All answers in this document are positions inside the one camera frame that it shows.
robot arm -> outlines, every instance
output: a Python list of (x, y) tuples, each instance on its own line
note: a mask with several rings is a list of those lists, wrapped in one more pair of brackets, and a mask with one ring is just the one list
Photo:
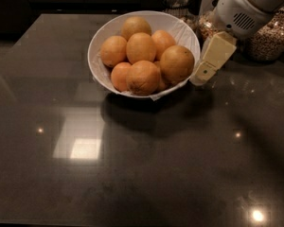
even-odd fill
[(203, 85), (210, 80), (236, 51), (237, 38), (255, 34), (283, 5), (284, 0), (219, 0), (212, 13), (212, 23), (221, 32), (204, 43), (190, 81)]

dark countertop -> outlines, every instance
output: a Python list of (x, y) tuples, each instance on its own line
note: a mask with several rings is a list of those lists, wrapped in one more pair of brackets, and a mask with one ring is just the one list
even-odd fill
[(284, 227), (284, 60), (116, 96), (86, 56), (114, 16), (43, 14), (1, 61), (0, 223)]

granite countertop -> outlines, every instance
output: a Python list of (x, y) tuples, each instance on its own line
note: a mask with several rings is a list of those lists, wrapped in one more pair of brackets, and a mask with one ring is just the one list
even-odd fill
[(117, 96), (86, 56), (114, 17), (43, 14), (0, 62), (0, 223), (284, 226), (284, 58)]

orange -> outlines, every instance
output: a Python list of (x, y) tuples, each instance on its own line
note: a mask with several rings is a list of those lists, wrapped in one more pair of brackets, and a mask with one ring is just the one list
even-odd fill
[(126, 54), (131, 64), (137, 61), (154, 61), (156, 47), (151, 35), (135, 33), (126, 45)]
[(169, 84), (162, 77), (160, 61), (155, 61), (154, 64), (158, 67), (158, 70), (160, 72), (160, 82), (159, 82), (159, 86), (158, 86), (156, 91), (157, 92), (162, 92), (162, 91), (166, 90), (169, 87)]
[(126, 77), (130, 68), (131, 65), (128, 62), (121, 62), (113, 68), (111, 81), (119, 92), (128, 91)]
[(108, 67), (113, 68), (118, 63), (126, 60), (127, 41), (119, 35), (107, 38), (100, 48), (100, 57)]
[(162, 54), (161, 73), (174, 85), (191, 75), (194, 63), (194, 56), (189, 49), (181, 45), (173, 45)]
[(157, 49), (155, 56), (157, 60), (161, 59), (163, 52), (167, 48), (171, 47), (172, 45), (176, 45), (176, 41), (174, 40), (174, 38), (167, 31), (162, 29), (156, 30), (151, 35), (151, 37)]
[(138, 96), (155, 92), (160, 82), (160, 72), (150, 61), (138, 61), (132, 65), (126, 78), (129, 90)]
[(135, 33), (144, 32), (151, 35), (151, 25), (141, 16), (132, 16), (125, 20), (121, 35), (128, 41)]

bowl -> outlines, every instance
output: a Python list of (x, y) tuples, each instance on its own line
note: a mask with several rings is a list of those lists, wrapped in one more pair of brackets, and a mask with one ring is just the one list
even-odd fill
[(185, 46), (192, 52), (195, 58), (196, 65), (198, 59), (200, 58), (200, 44), (193, 30), (183, 20), (180, 20), (170, 14), (160, 11), (135, 11), (115, 17), (114, 19), (106, 23), (97, 31), (92, 41), (90, 42), (87, 51), (87, 60), (94, 80), (112, 93), (139, 99), (151, 98), (152, 100), (156, 100), (183, 87), (187, 83), (191, 75), (187, 77), (187, 79), (176, 84), (175, 86), (170, 87), (165, 91), (149, 96), (137, 96), (130, 92), (119, 92), (114, 87), (110, 78), (111, 69), (106, 67), (102, 63), (99, 51), (102, 43), (108, 37), (113, 35), (120, 35), (123, 23), (127, 18), (131, 16), (141, 16), (145, 18), (151, 25), (152, 33), (158, 29), (164, 29), (168, 33), (170, 33), (177, 44)]

